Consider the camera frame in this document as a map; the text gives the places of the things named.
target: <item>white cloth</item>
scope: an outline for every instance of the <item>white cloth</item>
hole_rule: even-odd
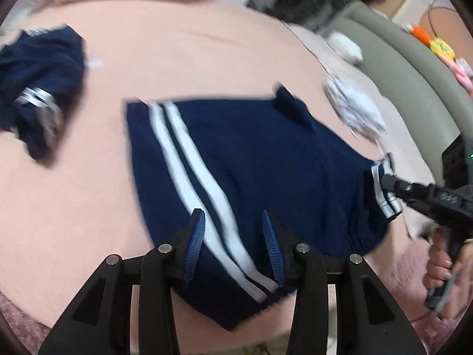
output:
[[[361,51],[361,48],[343,33],[330,33],[327,36],[327,44],[342,59],[351,65],[357,65],[363,61],[363,52]]]
[[[352,130],[377,140],[386,133],[386,124],[371,98],[351,84],[329,75],[325,93],[341,120]]]

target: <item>pink bedsheet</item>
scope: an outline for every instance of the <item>pink bedsheet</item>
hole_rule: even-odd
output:
[[[360,154],[381,157],[343,126],[323,94],[324,69],[271,17],[217,1],[102,0],[49,8],[23,27],[63,23],[85,38],[95,67],[54,161],[35,163],[22,142],[0,133],[0,289],[49,327],[107,255],[127,258],[152,247],[129,166],[126,98],[268,96],[282,83]],[[404,244],[405,227],[397,223]],[[392,235],[385,246],[391,256],[382,261],[389,262]],[[293,308],[288,298],[229,333],[175,297],[181,351],[276,337],[289,331]],[[134,309],[134,349],[136,317]]]

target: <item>white plush toy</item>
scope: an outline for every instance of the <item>white plush toy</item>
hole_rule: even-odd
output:
[[[357,65],[363,61],[361,48],[340,32],[332,32],[327,37],[327,44],[347,63]]]

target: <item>navy blue shirt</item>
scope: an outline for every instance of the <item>navy blue shirt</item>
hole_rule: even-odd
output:
[[[44,135],[44,114],[38,114],[38,106],[47,107],[52,102],[46,114],[53,112],[59,116],[60,122],[54,119],[51,123],[53,128],[62,128],[82,86],[85,69],[82,47],[82,37],[66,26],[23,31],[16,42],[0,51],[0,129],[16,130],[34,159],[44,157],[50,148]],[[28,88],[31,102],[18,101]],[[33,90],[44,94],[36,95]]]
[[[359,155],[283,87],[273,100],[130,103],[127,120],[154,244],[205,212],[195,277],[176,291],[227,330],[291,291],[274,281],[264,210],[336,257],[374,249],[401,211],[379,187],[391,161]]]

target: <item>gray sofa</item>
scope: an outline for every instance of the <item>gray sofa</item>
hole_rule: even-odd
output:
[[[321,34],[332,30],[361,47],[359,69],[397,108],[437,183],[443,183],[442,152],[460,132],[473,140],[473,100],[429,48],[359,1]]]

